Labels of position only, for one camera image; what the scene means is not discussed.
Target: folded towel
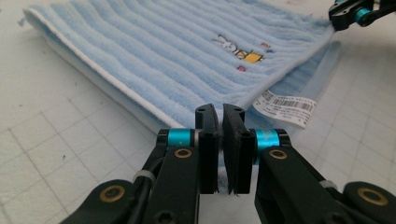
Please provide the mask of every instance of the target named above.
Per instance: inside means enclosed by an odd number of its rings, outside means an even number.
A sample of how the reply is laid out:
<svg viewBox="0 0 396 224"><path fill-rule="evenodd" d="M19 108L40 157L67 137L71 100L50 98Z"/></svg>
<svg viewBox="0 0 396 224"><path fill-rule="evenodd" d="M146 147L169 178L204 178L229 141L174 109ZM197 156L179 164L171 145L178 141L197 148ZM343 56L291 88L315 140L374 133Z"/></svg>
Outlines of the folded towel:
<svg viewBox="0 0 396 224"><path fill-rule="evenodd" d="M24 13L169 127L193 128L195 108L209 103L220 120L227 103L262 123L249 108L262 92L302 93L332 48L323 49L333 34L327 21L259 0L70 1ZM303 78L276 84L285 75Z"/></svg>

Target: barcode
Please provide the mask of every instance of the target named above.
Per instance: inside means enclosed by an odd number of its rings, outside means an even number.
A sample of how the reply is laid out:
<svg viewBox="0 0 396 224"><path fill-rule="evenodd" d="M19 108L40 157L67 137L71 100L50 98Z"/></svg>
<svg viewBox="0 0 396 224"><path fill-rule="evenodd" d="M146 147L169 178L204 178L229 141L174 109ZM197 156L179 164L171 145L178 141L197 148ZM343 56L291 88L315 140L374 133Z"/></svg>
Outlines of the barcode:
<svg viewBox="0 0 396 224"><path fill-rule="evenodd" d="M285 106L291 106L291 107L298 107L298 108L301 108L303 110L307 110L309 112L312 112L312 109L314 108L310 104L297 102L297 101L278 100L278 99L275 99L273 101L273 104L275 104L275 105L285 105Z"/></svg>

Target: white grid mat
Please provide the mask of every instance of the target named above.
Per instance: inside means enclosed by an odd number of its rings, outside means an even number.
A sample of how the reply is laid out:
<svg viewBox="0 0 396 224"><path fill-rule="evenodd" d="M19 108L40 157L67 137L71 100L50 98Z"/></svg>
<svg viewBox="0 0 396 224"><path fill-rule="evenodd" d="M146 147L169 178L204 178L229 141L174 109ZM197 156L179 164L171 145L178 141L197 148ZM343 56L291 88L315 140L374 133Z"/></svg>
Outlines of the white grid mat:
<svg viewBox="0 0 396 224"><path fill-rule="evenodd" d="M155 133L18 25L34 2L0 2L0 223L58 223L99 183L132 180L155 144ZM326 2L279 4L321 16ZM340 63L307 129L292 137L339 189L363 180L396 194L395 20L336 34ZM253 200L202 195L200 223L258 223Z"/></svg>

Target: blue towel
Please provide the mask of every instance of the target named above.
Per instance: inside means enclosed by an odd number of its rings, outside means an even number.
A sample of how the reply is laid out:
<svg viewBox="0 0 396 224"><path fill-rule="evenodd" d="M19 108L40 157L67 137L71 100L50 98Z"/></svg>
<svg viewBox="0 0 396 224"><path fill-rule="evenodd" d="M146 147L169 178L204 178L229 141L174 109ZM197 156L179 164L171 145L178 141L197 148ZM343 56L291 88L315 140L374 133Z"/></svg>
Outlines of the blue towel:
<svg viewBox="0 0 396 224"><path fill-rule="evenodd" d="M323 81L315 91L307 83L334 49L328 21L259 0L88 0L24 13L48 41L169 127L193 128L195 108L210 103L220 120L227 103L269 125L253 102L270 88L316 97Z"/></svg>

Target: care label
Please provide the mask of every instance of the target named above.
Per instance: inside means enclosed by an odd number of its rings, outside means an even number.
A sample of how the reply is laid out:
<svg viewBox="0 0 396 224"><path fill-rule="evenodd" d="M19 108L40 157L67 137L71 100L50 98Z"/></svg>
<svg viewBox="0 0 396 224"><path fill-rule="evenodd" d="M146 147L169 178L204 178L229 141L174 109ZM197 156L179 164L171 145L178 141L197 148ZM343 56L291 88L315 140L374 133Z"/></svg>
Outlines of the care label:
<svg viewBox="0 0 396 224"><path fill-rule="evenodd" d="M260 113L305 128L317 103L296 96L280 96L265 91L253 104Z"/></svg>

